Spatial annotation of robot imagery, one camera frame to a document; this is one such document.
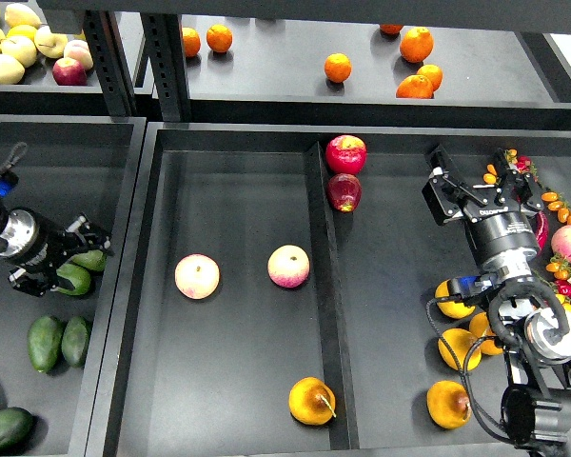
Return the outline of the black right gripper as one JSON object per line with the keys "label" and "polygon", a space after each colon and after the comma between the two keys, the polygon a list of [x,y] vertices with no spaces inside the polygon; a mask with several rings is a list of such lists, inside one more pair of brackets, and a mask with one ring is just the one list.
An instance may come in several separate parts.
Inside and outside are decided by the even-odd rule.
{"label": "black right gripper", "polygon": [[493,155],[497,172],[495,203],[502,209],[479,209],[481,196],[469,186],[442,145],[424,155],[431,168],[422,194],[439,226],[465,217],[465,234],[480,271],[530,271],[539,243],[526,216],[544,210],[534,176],[511,164],[504,149]]}

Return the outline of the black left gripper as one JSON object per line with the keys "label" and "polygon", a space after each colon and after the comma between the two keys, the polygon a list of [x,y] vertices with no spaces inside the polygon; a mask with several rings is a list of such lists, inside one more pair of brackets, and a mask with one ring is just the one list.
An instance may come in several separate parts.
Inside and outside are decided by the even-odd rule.
{"label": "black left gripper", "polygon": [[34,297],[49,291],[75,291],[75,285],[57,274],[68,259],[99,250],[111,253],[111,233],[79,213],[65,228],[36,213],[9,214],[9,283]]}

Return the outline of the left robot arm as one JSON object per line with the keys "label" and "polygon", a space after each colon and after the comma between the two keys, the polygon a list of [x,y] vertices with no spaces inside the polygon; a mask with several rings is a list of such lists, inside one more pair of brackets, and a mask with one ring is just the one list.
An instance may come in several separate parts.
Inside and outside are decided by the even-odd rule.
{"label": "left robot arm", "polygon": [[12,266],[10,286],[36,297],[85,295],[106,268],[111,234],[83,213],[62,228],[32,209],[7,209],[3,198],[18,184],[13,167],[27,151],[18,142],[0,164],[0,259]]}

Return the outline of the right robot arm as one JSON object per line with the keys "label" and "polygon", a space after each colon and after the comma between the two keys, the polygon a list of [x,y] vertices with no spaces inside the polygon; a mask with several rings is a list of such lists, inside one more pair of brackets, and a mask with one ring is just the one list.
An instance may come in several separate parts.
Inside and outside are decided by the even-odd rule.
{"label": "right robot arm", "polygon": [[428,304],[481,308],[489,339],[504,351],[500,420],[476,399],[471,411],[489,435],[531,456],[571,456],[571,312],[529,266],[541,252],[541,225],[530,221],[543,211],[541,187],[505,149],[493,156],[493,184],[468,184],[441,146],[425,160],[423,198],[438,225],[463,223],[480,272],[448,280]]}

